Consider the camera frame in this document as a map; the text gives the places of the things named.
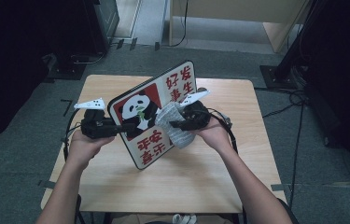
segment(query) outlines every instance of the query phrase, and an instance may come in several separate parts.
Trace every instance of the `panda illustration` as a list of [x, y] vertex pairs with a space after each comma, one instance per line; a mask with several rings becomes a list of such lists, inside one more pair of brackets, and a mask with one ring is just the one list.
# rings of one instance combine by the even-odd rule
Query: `panda illustration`
[[161, 110], [149, 99], [145, 91], [129, 98], [123, 106], [119, 108], [122, 115], [122, 124], [133, 123], [136, 127], [133, 132], [126, 133], [128, 138], [135, 138], [144, 130], [155, 125], [155, 118]]

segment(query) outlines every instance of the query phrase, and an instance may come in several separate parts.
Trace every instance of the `panda sign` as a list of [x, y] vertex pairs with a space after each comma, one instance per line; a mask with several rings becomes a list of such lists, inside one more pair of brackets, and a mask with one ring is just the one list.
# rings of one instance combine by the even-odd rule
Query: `panda sign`
[[162, 74], [114, 98], [107, 111], [117, 125], [133, 123], [132, 132], [120, 136], [138, 169], [152, 162], [174, 147], [169, 136], [155, 125], [155, 118], [163, 106], [182, 102], [187, 94], [196, 92], [194, 66], [185, 61]]

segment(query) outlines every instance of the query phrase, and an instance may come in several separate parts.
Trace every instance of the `wooden desk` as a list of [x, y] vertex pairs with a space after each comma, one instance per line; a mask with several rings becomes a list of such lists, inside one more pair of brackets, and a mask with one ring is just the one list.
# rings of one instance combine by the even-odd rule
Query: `wooden desk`
[[[173, 17], [184, 17], [187, 0], [171, 0], [169, 45]], [[261, 21], [274, 52], [279, 52], [294, 25], [305, 17], [309, 0], [192, 0], [188, 17], [232, 21]]]
[[[79, 97], [86, 102], [102, 97], [106, 103], [148, 77], [89, 76]], [[239, 154], [271, 189], [281, 184], [259, 105], [248, 80], [197, 78], [197, 86], [212, 93], [207, 107], [231, 118]], [[74, 122], [80, 121], [78, 112]], [[50, 180], [63, 168], [60, 150]], [[51, 189], [41, 202], [43, 207]], [[242, 213], [242, 204], [222, 159], [202, 138], [183, 149], [172, 148], [143, 171], [138, 170], [120, 137], [102, 148], [81, 178], [81, 211], [131, 213]], [[286, 201], [283, 191], [276, 197]]]

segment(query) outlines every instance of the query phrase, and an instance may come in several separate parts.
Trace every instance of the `table top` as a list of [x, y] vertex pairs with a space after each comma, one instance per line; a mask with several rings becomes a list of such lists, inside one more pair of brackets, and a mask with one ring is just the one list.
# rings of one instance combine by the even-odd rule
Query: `table top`
[[[87, 77], [79, 102], [102, 97], [108, 103], [149, 77]], [[268, 187], [281, 184], [253, 85], [248, 80], [197, 78], [197, 87], [211, 93], [202, 99], [231, 118], [239, 155]], [[80, 110], [73, 122], [83, 118]], [[62, 150], [50, 177], [63, 168]], [[52, 190], [47, 189], [44, 207]], [[201, 137], [186, 148], [169, 150], [145, 170], [135, 167], [119, 136], [104, 146], [81, 177], [81, 211], [131, 213], [242, 213], [242, 203], [227, 169]], [[286, 201], [282, 190], [273, 194]]]

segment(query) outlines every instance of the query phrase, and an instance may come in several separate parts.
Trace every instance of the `gray carpet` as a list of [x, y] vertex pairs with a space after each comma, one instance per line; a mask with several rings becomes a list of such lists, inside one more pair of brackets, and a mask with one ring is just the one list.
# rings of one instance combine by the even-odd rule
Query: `gray carpet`
[[[186, 59], [194, 61], [197, 77], [250, 79], [264, 87], [259, 65], [278, 65], [282, 56], [241, 52], [137, 46], [113, 47], [98, 63], [88, 65], [82, 80], [42, 83], [0, 134], [0, 223], [33, 223], [41, 212], [44, 190], [69, 120], [63, 112], [77, 101], [87, 75], [155, 76]], [[256, 92], [261, 114], [289, 105], [288, 95]], [[287, 199], [300, 107], [264, 119]], [[304, 108], [293, 211], [300, 223], [350, 223], [350, 153], [323, 146], [324, 135], [314, 111]], [[103, 214], [95, 214], [100, 223]]]

